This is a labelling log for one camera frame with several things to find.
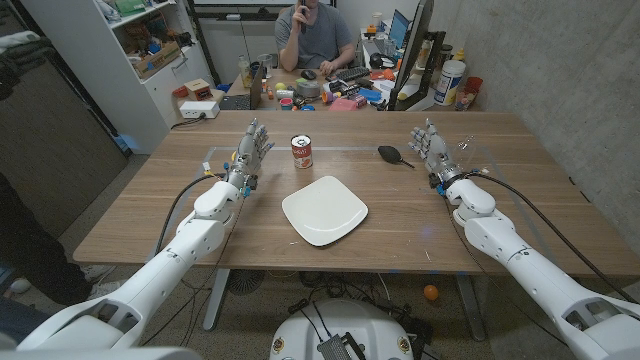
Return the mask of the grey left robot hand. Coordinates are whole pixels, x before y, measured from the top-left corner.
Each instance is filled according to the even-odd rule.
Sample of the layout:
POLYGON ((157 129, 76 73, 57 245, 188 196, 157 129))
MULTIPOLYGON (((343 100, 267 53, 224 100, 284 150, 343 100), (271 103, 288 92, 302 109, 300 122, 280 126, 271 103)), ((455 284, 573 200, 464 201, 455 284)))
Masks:
POLYGON ((238 189, 244 188, 249 179, 258 174, 263 159, 274 145, 269 142, 266 126, 259 125, 254 118, 238 144, 227 182, 238 189))

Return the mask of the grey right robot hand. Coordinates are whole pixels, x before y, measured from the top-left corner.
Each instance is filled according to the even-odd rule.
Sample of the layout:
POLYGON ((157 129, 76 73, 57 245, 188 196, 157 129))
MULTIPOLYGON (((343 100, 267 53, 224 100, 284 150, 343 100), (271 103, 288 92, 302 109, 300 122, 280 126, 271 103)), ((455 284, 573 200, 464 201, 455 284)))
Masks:
POLYGON ((444 138, 429 118, 425 120, 423 128, 415 127, 410 132, 410 137, 408 147, 423 160, 432 188, 440 187, 446 191, 456 180, 463 177, 463 172, 444 138))

